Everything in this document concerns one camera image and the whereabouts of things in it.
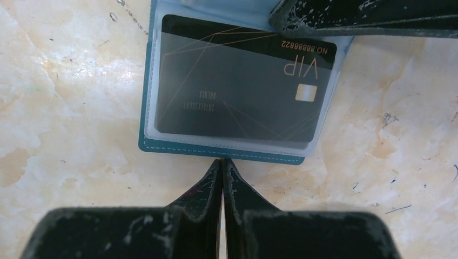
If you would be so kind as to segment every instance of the card holder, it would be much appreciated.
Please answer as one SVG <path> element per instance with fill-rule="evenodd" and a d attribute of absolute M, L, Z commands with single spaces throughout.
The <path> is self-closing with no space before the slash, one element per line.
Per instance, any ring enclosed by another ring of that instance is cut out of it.
<path fill-rule="evenodd" d="M 210 13 L 152 3 L 139 147 L 301 162 L 352 38 L 285 39 L 267 21 Z"/>

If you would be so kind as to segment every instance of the stain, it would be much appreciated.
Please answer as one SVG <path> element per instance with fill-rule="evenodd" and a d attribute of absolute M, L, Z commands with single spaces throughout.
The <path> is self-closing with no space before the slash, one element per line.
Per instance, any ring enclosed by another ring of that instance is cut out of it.
<path fill-rule="evenodd" d="M 410 208 L 411 206 L 412 206 L 412 205 L 405 206 L 405 207 L 402 207 L 402 208 L 399 208 L 399 209 L 393 209 L 392 211 L 387 212 L 387 213 L 385 213 L 385 214 L 390 214 L 390 213 L 393 213 L 393 212 L 397 212 L 398 210 L 407 209 L 407 208 Z"/>
<path fill-rule="evenodd" d="M 109 40 L 109 39 L 107 39 L 107 40 L 106 40 L 106 41 L 104 41 L 102 44 L 100 44 L 100 45 L 99 45 L 99 47 L 101 47 L 101 46 L 105 45 L 105 43 L 107 43 L 107 42 L 109 42 L 109 41 L 110 41 L 110 40 Z"/>
<path fill-rule="evenodd" d="M 452 123 L 457 117 L 458 117 L 458 112 L 455 113 L 455 116 L 453 116 L 453 119 L 450 121 L 450 123 Z"/>
<path fill-rule="evenodd" d="M 10 186 L 21 179 L 29 156 L 25 148 L 16 148 L 0 158 L 0 187 Z"/>
<path fill-rule="evenodd" d="M 128 6 L 126 5 L 124 0 L 116 0 L 121 6 L 125 7 L 125 10 L 129 14 L 130 17 L 132 17 L 132 20 L 137 24 L 138 28 L 143 30 L 143 26 L 138 22 L 138 20 L 133 16 L 133 13 L 128 9 Z M 145 35 L 148 35 L 148 32 L 146 30 L 143 31 Z"/>
<path fill-rule="evenodd" d="M 457 165 L 454 165 L 455 169 L 456 169 L 456 175 L 455 175 L 455 179 L 453 179 L 452 182 L 454 182 L 456 180 L 456 177 L 458 177 L 458 166 Z"/>
<path fill-rule="evenodd" d="M 110 18 L 113 22 L 118 22 L 118 16 L 116 16 L 114 12 L 110 13 Z"/>
<path fill-rule="evenodd" d="M 396 152 L 396 148 L 388 142 L 388 140 L 382 140 L 372 151 L 371 154 L 376 158 L 385 159 L 389 155 Z"/>
<path fill-rule="evenodd" d="M 385 128 L 390 123 L 395 122 L 395 121 L 399 121 L 399 119 L 396 116 L 392 116 L 389 113 L 385 113 L 383 115 L 383 119 L 382 119 L 382 123 L 383 123 L 383 127 L 382 128 Z"/>
<path fill-rule="evenodd" d="M 78 180 L 76 178 L 67 178 L 65 182 L 62 184 L 62 188 L 65 189 L 76 189 L 76 183 Z"/>

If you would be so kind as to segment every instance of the marble countertop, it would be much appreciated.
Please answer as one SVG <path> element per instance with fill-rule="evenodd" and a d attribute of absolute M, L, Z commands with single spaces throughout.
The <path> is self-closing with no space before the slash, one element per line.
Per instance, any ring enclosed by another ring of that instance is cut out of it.
<path fill-rule="evenodd" d="M 52 208 L 164 206 L 211 164 L 138 149 L 149 4 L 0 2 L 1 258 Z M 457 60 L 453 39 L 358 37 L 315 154 L 236 165 L 281 209 L 372 212 L 404 258 L 455 258 Z"/>

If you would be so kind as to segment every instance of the black card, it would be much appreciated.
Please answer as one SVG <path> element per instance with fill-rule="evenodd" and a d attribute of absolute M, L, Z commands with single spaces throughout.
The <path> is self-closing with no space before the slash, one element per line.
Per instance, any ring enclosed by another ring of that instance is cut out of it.
<path fill-rule="evenodd" d="M 176 15 L 162 22 L 159 132 L 312 141 L 333 43 Z"/>

